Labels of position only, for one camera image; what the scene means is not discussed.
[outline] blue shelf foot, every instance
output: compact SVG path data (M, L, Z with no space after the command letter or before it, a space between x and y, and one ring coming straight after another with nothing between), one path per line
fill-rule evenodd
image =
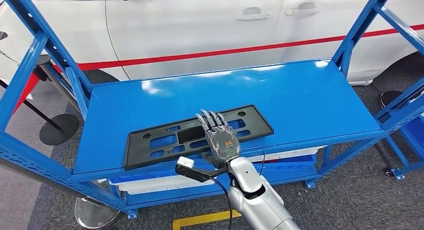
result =
M397 180L405 179L405 175L400 173L400 169L390 169L393 175L396 177Z
M316 187L316 185L315 185L315 179L305 180L305 183L306 183L306 186L309 189L313 189L313 188Z
M136 219L137 218L137 210L130 210L128 212L128 219Z

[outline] blue shelf frame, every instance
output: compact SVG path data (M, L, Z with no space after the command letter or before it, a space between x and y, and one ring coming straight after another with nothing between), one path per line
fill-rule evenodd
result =
M386 2L387 0L369 0L362 12L359 14L358 19L353 24L349 33L342 41L340 47L337 49L333 60L338 66L340 66L340 69L343 73L347 72L347 62L350 61L352 48L359 41L360 37L364 34L365 30L368 28L377 14L381 15L390 25L392 25L397 30L398 33L400 33L408 42L410 42L418 50L418 52L424 55L424 40L417 34L417 32L415 32L393 12L385 7L384 4ZM343 165L351 158L354 158L356 155L360 154L362 151L368 149L380 140L387 138L390 141L391 133L401 128L423 112L424 97L422 96L417 98L413 103L405 105L412 96L420 93L423 89L424 78L417 81L393 102L388 104L384 109L374 115L374 118L379 121L381 129L384 130L383 135L374 139L357 141L353 146L335 157L330 163L323 166L318 172L319 177L308 180L307 184L315 184L317 180L328 175L331 171ZM402 170L393 169L392 172L395 176L403 175Z
M125 195L124 198L122 198L119 196L116 187L111 187L110 192L108 192L89 182L89 180L92 179L92 176L76 177L72 173L72 170L67 169L5 132L6 125L13 114L14 107L16 106L23 88L43 49L48 52L55 64L70 80L70 86L66 83L63 83L63 85L76 97L80 112L84 119L87 116L88 110L88 97L85 93L88 93L88 96L90 96L93 88L92 84L79 69L76 62L72 59L71 55L59 41L56 34L49 27L31 0L5 1L34 35L34 41L29 46L21 65L10 82L9 88L7 88L0 101L0 157L40 176L48 178L60 185L89 196L98 202L123 211L128 214L129 218L135 218L137 216L136 209L144 207L143 204L129 205L131 197ZM420 38L414 30L409 28L408 25L390 12L390 10L384 7L386 1L387 0L368 1L353 27L333 56L332 60L337 67L340 68L344 76L347 76L354 46L377 14L380 14L383 18L385 18L395 29L398 30L400 34L411 42L420 53L424 53L424 40ZM403 106L403 104L411 96L418 93L423 88L424 79L418 81L403 95L399 96L395 101L374 116L375 119L379 121L381 129L383 129L381 134L374 136L372 139L358 140L352 147L342 152L339 156L332 160L332 146L328 145L328 147L324 150L323 165L318 172L316 172L316 169L313 168L312 171L307 172L304 176L274 181L274 183L281 184L285 182L306 180L308 187L314 187L317 180L329 174L335 168L341 166L349 159L353 158L381 139L387 137L390 133L421 114L424 111L424 97L418 98L413 103L402 107L400 111L388 117L389 112L395 108ZM328 143L320 143L317 141L314 143L304 143L303 145L304 147L312 147L313 145L318 146L322 144ZM302 146L296 144L286 146L286 148L290 147L294 148ZM113 177L110 174L111 173L106 171L101 175L97 175L97 177L99 179L101 177Z

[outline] blue shelf surface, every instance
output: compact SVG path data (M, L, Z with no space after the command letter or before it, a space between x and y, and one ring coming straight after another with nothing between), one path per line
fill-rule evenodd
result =
M317 170L314 165L308 165L301 170L285 170L285 171L266 171L263 170L263 176L268 180L271 185L278 185L284 183L291 183L307 179L313 179L318 176ZM227 174L218 176L219 180L225 188L228 189L230 179ZM204 198L209 196L224 194L223 190L217 185L206 185L200 187L184 188L167 190L160 192L152 192L145 194L127 195L127 205L131 209L138 209L150 207L159 204L175 203L190 199Z
M274 134L241 143L242 156L368 139L383 133L329 59L133 80L93 86L74 178L173 168L175 161L124 171L128 133L254 104Z

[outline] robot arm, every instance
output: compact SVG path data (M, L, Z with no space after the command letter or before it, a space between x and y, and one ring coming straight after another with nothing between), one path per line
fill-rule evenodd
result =
M214 158L214 171L193 168L194 161L180 157L175 171L183 176L204 182L228 172L231 179L228 199L254 230L301 230L284 207L281 197L268 181L258 174L253 164L240 157L240 143L221 114L201 111L196 114Z
M238 157L228 164L234 176L228 190L231 205L254 230L301 230L284 207L284 202L253 164Z

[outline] car body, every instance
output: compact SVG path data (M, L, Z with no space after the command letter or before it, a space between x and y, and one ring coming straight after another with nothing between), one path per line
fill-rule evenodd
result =
M99 68L118 80L331 57L367 1L33 0L82 66L142 59ZM423 2L387 7L424 36ZM9 81L33 37L5 3L0 31L0 77ZM351 84L370 84L416 51L380 16L367 32L352 54Z

